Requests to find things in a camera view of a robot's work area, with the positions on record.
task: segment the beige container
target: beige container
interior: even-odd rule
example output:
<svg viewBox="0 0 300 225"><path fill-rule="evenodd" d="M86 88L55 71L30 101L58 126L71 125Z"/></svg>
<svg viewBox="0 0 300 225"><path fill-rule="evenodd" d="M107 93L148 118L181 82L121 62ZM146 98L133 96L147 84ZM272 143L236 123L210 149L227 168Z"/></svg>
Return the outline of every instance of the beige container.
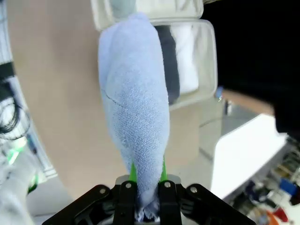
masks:
<svg viewBox="0 0 300 225"><path fill-rule="evenodd" d="M98 31L102 31L120 20L113 16L109 0L91 0L91 4ZM218 81L217 53L213 26L210 22L199 19L203 14L203 2L201 0L136 0L135 10L145 13L154 26L193 25L195 34L194 63L198 70L199 88L180 95L177 101L170 106L170 110L212 97L217 89Z"/></svg>

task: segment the tan table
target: tan table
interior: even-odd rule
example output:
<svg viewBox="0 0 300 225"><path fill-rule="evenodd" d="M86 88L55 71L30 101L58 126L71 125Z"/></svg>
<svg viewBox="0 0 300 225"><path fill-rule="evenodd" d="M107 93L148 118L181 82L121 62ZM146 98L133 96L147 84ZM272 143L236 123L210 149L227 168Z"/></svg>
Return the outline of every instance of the tan table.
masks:
<svg viewBox="0 0 300 225"><path fill-rule="evenodd" d="M126 173L106 128L88 0L8 0L15 68L38 134L76 198ZM199 106L171 113L167 167L198 154Z"/></svg>

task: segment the metal screw head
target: metal screw head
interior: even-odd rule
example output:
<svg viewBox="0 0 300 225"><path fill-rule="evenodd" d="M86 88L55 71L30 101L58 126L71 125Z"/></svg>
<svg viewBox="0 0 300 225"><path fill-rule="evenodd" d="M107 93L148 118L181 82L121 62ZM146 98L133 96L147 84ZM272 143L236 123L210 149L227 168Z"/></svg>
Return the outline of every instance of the metal screw head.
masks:
<svg viewBox="0 0 300 225"><path fill-rule="evenodd" d="M171 186L170 182L166 182L166 183L165 183L165 187L166 187L166 188L169 188L170 186Z"/></svg>
<svg viewBox="0 0 300 225"><path fill-rule="evenodd" d="M197 188L195 188L195 187L191 187L190 190L191 190L192 193L197 193L197 191L198 191Z"/></svg>
<svg viewBox="0 0 300 225"><path fill-rule="evenodd" d="M127 183L127 184L125 185L125 187L126 187L126 188L131 188L131 183Z"/></svg>
<svg viewBox="0 0 300 225"><path fill-rule="evenodd" d="M100 189L100 194L104 194L105 193L105 189Z"/></svg>

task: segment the screw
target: screw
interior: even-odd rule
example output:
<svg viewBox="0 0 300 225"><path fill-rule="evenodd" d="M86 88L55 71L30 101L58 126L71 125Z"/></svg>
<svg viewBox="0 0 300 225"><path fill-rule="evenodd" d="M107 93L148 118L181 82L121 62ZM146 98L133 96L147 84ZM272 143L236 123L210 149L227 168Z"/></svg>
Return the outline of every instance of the screw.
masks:
<svg viewBox="0 0 300 225"><path fill-rule="evenodd" d="M190 190L191 190L192 193L197 193L197 191L198 191L197 188L195 188L195 187L191 187Z"/></svg>
<svg viewBox="0 0 300 225"><path fill-rule="evenodd" d="M170 182L166 182L166 183L165 183L165 187L166 187L166 188L169 188L170 186L171 186Z"/></svg>
<svg viewBox="0 0 300 225"><path fill-rule="evenodd" d="M100 194L104 194L105 193L105 189L100 189Z"/></svg>
<svg viewBox="0 0 300 225"><path fill-rule="evenodd" d="M125 185L125 187L126 187L126 188L131 188L131 183L127 183L127 184Z"/></svg>

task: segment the black shirt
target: black shirt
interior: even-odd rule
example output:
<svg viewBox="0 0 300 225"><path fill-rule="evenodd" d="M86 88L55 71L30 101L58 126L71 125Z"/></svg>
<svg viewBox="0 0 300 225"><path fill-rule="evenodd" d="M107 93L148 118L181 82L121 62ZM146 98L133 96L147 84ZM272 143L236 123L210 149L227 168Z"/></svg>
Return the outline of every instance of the black shirt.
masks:
<svg viewBox="0 0 300 225"><path fill-rule="evenodd" d="M221 0L204 7L214 26L218 84L274 106L278 132L300 134L298 1Z"/></svg>

